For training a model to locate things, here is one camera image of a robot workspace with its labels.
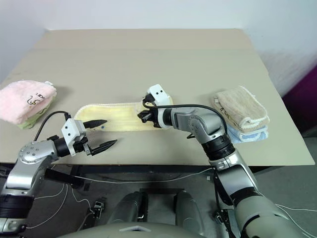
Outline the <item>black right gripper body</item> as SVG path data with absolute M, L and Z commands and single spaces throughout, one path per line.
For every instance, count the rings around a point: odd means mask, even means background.
M 147 100 L 148 109 L 150 110 L 150 113 L 152 114 L 152 118 L 150 121 L 154 123 L 154 125 L 159 125 L 158 121 L 158 109 L 156 108 L 156 104 L 154 103 L 154 99 L 150 98 Z

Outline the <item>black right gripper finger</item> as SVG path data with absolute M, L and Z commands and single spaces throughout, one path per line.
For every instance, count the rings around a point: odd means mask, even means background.
M 143 97 L 142 104 L 143 105 L 147 105 L 147 104 L 155 105 L 155 98 L 153 97 L 153 95 L 151 93 L 148 93 Z
M 141 111 L 137 114 L 138 118 L 142 121 L 142 123 L 146 123 L 151 120 L 152 113 L 150 111 Z

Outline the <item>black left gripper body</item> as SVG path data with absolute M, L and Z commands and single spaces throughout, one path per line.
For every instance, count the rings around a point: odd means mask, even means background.
M 92 156 L 92 148 L 89 146 L 88 141 L 87 136 L 84 136 L 80 141 L 75 142 L 73 144 L 75 153 L 85 152 L 86 155 Z

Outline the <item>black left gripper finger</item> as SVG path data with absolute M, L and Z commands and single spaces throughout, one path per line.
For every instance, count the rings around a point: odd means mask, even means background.
M 105 143 L 100 144 L 98 147 L 96 148 L 89 148 L 90 149 L 90 155 L 94 156 L 97 155 L 107 149 L 109 149 L 111 146 L 113 146 L 115 143 L 117 142 L 117 140 L 111 140 L 111 141 L 107 141 Z
M 89 120 L 83 123 L 85 128 L 93 129 L 99 126 L 103 126 L 103 124 L 107 123 L 107 120 L 104 119 L 95 119 L 95 120 Z

